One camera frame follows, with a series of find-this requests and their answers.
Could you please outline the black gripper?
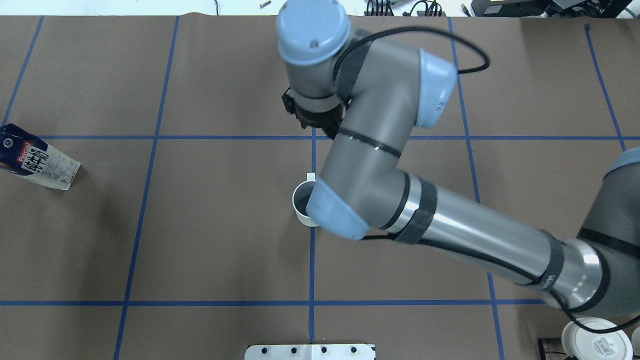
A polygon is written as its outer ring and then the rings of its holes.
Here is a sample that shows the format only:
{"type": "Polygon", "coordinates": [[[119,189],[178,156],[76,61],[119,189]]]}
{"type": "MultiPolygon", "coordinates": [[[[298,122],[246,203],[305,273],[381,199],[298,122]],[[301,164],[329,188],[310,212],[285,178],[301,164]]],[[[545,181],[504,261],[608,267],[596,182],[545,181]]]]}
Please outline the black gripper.
{"type": "Polygon", "coordinates": [[[309,126],[320,129],[331,140],[339,134],[349,108],[335,93],[308,96],[288,88],[282,93],[281,99],[286,112],[295,116],[302,129],[309,126]]]}

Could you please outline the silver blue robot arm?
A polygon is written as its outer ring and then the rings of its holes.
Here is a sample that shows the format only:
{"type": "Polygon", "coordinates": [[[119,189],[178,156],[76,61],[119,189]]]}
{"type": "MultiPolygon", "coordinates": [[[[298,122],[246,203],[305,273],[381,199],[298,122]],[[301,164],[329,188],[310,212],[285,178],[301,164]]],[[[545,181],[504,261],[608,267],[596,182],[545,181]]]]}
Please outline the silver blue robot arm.
{"type": "Polygon", "coordinates": [[[276,18],[286,111],[333,141],[306,205],[323,230],[438,248],[546,294],[569,315],[639,312],[639,148],[620,153],[576,237],[562,240],[398,168],[487,53],[449,30],[353,29],[337,0],[287,0],[276,18]]]}

